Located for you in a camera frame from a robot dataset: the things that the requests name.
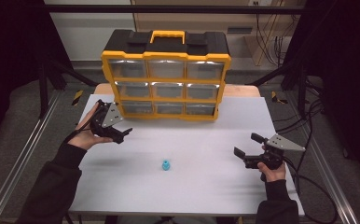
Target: cable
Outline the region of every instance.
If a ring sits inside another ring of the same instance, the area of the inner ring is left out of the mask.
[[[292,119],[292,118],[294,118],[294,117],[296,117],[296,116],[297,116],[297,115],[291,116],[291,117],[288,118],[288,119],[275,119],[275,120],[273,120],[272,122],[287,121],[287,120],[290,120],[290,119]]]
[[[262,43],[264,44],[264,47],[265,47],[265,48],[262,48],[261,43],[259,42],[258,33],[259,33],[260,36],[261,36],[261,41],[262,41]],[[261,50],[262,50],[262,52],[264,53],[265,57],[268,59],[268,61],[269,61],[271,64],[275,64],[275,65],[276,65],[276,63],[271,60],[271,58],[268,56],[267,52],[265,51],[265,49],[267,49],[267,44],[266,44],[266,42],[264,41],[264,37],[263,37],[263,35],[261,34],[261,31],[260,31],[260,29],[259,29],[259,14],[256,14],[256,42],[257,42],[257,44],[259,45],[259,47],[261,48]]]
[[[284,37],[288,35],[288,33],[290,33],[297,21],[297,17],[295,15],[291,15],[292,18],[292,22],[290,23],[290,25],[288,25],[285,29],[284,32],[281,36],[275,36],[275,40],[274,40],[274,51],[275,51],[275,56],[278,59],[278,66],[281,65],[281,59],[284,59],[285,57],[285,52],[282,52],[282,45],[283,45],[283,41],[284,41]]]
[[[294,183],[295,183],[295,186],[296,186],[296,192],[297,194],[300,193],[300,185],[299,185],[299,174],[298,174],[298,171],[296,169],[296,166],[294,165],[294,163],[292,161],[290,161],[290,159],[288,159],[287,157],[284,157],[283,160],[287,163],[287,165],[289,165],[294,173],[295,173],[295,180],[293,179]]]
[[[285,128],[276,130],[276,133],[279,133],[279,132],[285,131],[285,130],[287,130],[287,129],[290,129],[290,128],[296,126],[296,125],[297,125],[298,123],[300,123],[301,121],[303,121],[303,119],[299,119],[299,120],[297,120],[296,122],[294,122],[293,124],[290,124],[289,126],[287,126],[287,127],[285,127]]]
[[[317,104],[317,105],[314,105],[315,103],[319,102],[320,99],[317,99],[316,101],[314,101],[311,106],[309,107],[309,112],[308,112],[308,117],[309,117],[309,124],[310,124],[310,131],[309,131],[309,136],[308,136],[308,140],[305,144],[305,148],[307,149],[308,148],[308,145],[312,139],[312,132],[313,132],[313,127],[312,127],[312,117],[311,117],[311,111],[313,110],[313,108],[315,106],[318,106],[320,105],[321,103]],[[299,171],[299,169],[301,168],[301,164],[303,163],[303,160],[305,158],[305,154],[306,154],[306,150],[302,152],[302,156],[301,156],[301,159],[299,160],[299,164],[298,164],[298,167],[297,167],[297,171]]]
[[[300,175],[299,178],[307,180],[308,182],[312,183],[316,188],[318,188],[320,191],[322,191],[325,194],[325,196],[327,196],[327,198],[332,203],[332,205],[334,206],[334,212],[335,212],[334,217],[329,222],[324,222],[324,221],[317,220],[316,218],[313,218],[313,217],[307,215],[306,213],[305,213],[305,217],[307,217],[311,221],[314,221],[314,222],[319,223],[319,224],[332,224],[332,223],[335,223],[335,221],[338,219],[338,215],[339,215],[338,214],[338,208],[337,208],[337,205],[335,204],[334,200],[329,195],[329,193],[327,191],[325,191],[322,187],[320,187],[316,182],[309,179],[308,177]]]
[[[314,116],[316,116],[317,114],[319,114],[319,113],[322,112],[322,111],[323,111],[323,109],[319,109],[318,111],[312,112],[311,117],[313,118]],[[286,131],[286,132],[284,132],[284,133],[279,133],[279,134],[291,133],[291,132],[293,132],[294,130],[296,130],[297,128],[300,128],[300,127],[304,126],[308,121],[309,121],[309,118],[306,119],[302,124],[298,125],[297,127],[292,128],[292,129],[290,129],[290,130],[288,130],[288,131]]]
[[[78,224],[82,224],[82,216],[78,215]]]
[[[73,221],[72,221],[72,219],[71,219],[70,216],[69,216],[69,213],[66,213],[66,214],[64,215],[64,217],[66,218],[67,223],[69,223],[69,224],[74,224]]]

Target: yellow handle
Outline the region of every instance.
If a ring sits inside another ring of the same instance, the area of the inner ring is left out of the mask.
[[[181,37],[183,44],[186,43],[186,32],[184,31],[153,31],[150,44],[154,42],[154,37]]]

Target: yellow storage organizer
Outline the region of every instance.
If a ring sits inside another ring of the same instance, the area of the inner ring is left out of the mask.
[[[230,66],[224,33],[115,30],[102,61],[124,118],[218,117]]]

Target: black curtain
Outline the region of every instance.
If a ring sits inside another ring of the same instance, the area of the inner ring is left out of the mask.
[[[44,4],[43,0],[32,2]],[[38,79],[42,58],[55,58],[72,68],[49,13],[29,11],[27,5],[26,1],[0,0],[0,123],[11,92]],[[54,87],[64,88],[61,72],[46,68]]]
[[[306,62],[324,81],[324,102],[346,149],[360,161],[360,1],[339,0],[325,38]]]

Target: black cable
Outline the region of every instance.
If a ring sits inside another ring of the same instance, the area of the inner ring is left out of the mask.
[[[290,31],[293,30],[296,24],[297,17],[295,15],[291,15],[291,18],[292,18],[292,22],[284,29],[284,33],[281,36],[279,36],[279,39],[278,36],[275,37],[274,51],[275,51],[275,56],[278,59],[278,67],[281,65],[281,59],[284,59],[285,57],[285,52],[282,52],[284,37],[287,36],[287,34]]]
[[[64,218],[66,218],[67,223],[69,223],[69,224],[74,224],[73,221],[72,221],[72,219],[71,219],[70,216],[69,216],[69,213],[66,213],[66,214],[64,215]]]
[[[319,93],[319,92],[315,93],[315,92],[311,91],[310,89],[306,89],[306,91],[310,92],[310,93],[313,94],[314,96],[320,97],[320,93]]]
[[[82,224],[82,216],[78,215],[78,224]]]
[[[259,38],[258,38],[258,33],[259,35],[261,36],[261,40],[262,40],[262,43],[264,44],[264,47],[265,48],[262,48],[260,42],[259,42]],[[265,49],[268,49],[267,48],[267,44],[266,42],[264,41],[264,36],[261,34],[261,31],[259,29],[259,14],[256,14],[256,42],[257,44],[259,45],[259,47],[261,48],[262,52],[264,53],[265,57],[268,59],[268,62],[270,62],[271,64],[275,64],[275,62],[273,62],[271,60],[271,58],[269,57],[269,55],[267,54],[267,52],[265,51]]]
[[[312,112],[312,118],[313,118],[314,116],[316,116],[317,114],[319,114],[322,110],[323,110],[323,109],[319,109],[318,111]],[[288,130],[288,131],[286,131],[286,132],[284,132],[284,133],[279,133],[279,134],[291,133],[291,132],[293,132],[295,129],[304,126],[308,121],[309,121],[309,118],[307,118],[302,124],[298,125],[297,127],[292,128],[292,129],[290,129],[290,130]]]
[[[313,108],[314,108],[315,106],[318,106],[318,105],[321,104],[321,103],[319,103],[319,104],[317,104],[317,105],[314,105],[315,103],[317,103],[317,102],[319,102],[319,101],[320,101],[320,99],[317,99],[317,100],[314,101],[314,102],[311,104],[311,106],[309,107],[308,117],[309,117],[310,131],[309,131],[308,140],[307,140],[307,142],[306,142],[306,144],[305,144],[305,149],[308,148],[309,143],[310,143],[310,141],[311,141],[311,139],[312,139],[313,127],[312,127],[311,111],[313,110]],[[297,171],[299,171],[299,169],[301,168],[301,164],[303,163],[303,160],[304,160],[304,158],[305,158],[305,154],[306,154],[306,150],[302,152],[302,156],[301,156],[301,158],[300,158],[300,160],[299,160],[299,164],[298,164],[298,167],[297,167]]]
[[[287,121],[287,120],[290,120],[290,119],[292,119],[292,118],[294,118],[294,117],[296,117],[296,116],[297,116],[297,115],[291,116],[291,117],[288,118],[288,119],[275,119],[275,120],[273,120],[272,122]]]
[[[322,88],[315,86],[313,83],[311,83],[311,81],[310,81],[308,78],[306,78],[306,83],[308,84],[308,86],[309,86],[310,88],[312,88],[312,89],[314,89],[315,91],[319,92],[319,94],[321,94],[321,92],[323,92],[323,89],[322,89]]]
[[[298,174],[298,171],[296,169],[296,166],[287,157],[284,157],[283,160],[287,163],[287,165],[289,165],[293,169],[293,171],[295,173],[295,180],[293,180],[293,181],[294,181],[295,186],[296,186],[296,192],[297,192],[297,194],[299,194],[300,193],[299,174]]]
[[[325,196],[327,196],[327,198],[329,199],[329,201],[332,203],[332,205],[334,206],[334,212],[335,212],[335,215],[334,217],[332,218],[331,221],[329,222],[324,222],[324,221],[320,221],[320,220],[317,220],[316,218],[314,217],[311,217],[309,215],[307,215],[305,213],[305,217],[307,217],[308,219],[310,219],[311,221],[314,221],[316,223],[319,223],[319,224],[332,224],[332,223],[335,223],[335,221],[337,221],[338,219],[338,208],[337,208],[337,205],[335,204],[334,200],[331,198],[331,196],[329,195],[329,193],[327,191],[325,191],[322,187],[320,187],[316,182],[312,181],[311,179],[309,179],[308,177],[306,176],[303,176],[303,175],[300,175],[299,178],[301,179],[304,179],[304,180],[307,180],[309,181],[310,183],[312,183],[316,188],[318,188],[319,190],[321,190]]]
[[[270,19],[272,18],[273,15],[275,15],[275,14],[271,14],[270,17],[268,18],[267,23],[265,23],[264,27],[262,27],[262,32],[264,32],[265,37],[268,37],[267,33],[265,33],[265,28],[267,28],[267,25],[268,25],[268,23],[270,23]]]
[[[299,119],[299,120],[297,120],[296,122],[294,122],[293,124],[290,124],[289,126],[287,126],[287,127],[285,127],[285,128],[282,128],[282,129],[279,129],[279,130],[275,130],[275,131],[276,131],[276,133],[285,131],[285,130],[287,130],[287,129],[290,129],[290,128],[296,126],[296,125],[297,125],[298,123],[300,123],[301,121],[303,121],[303,119]]]

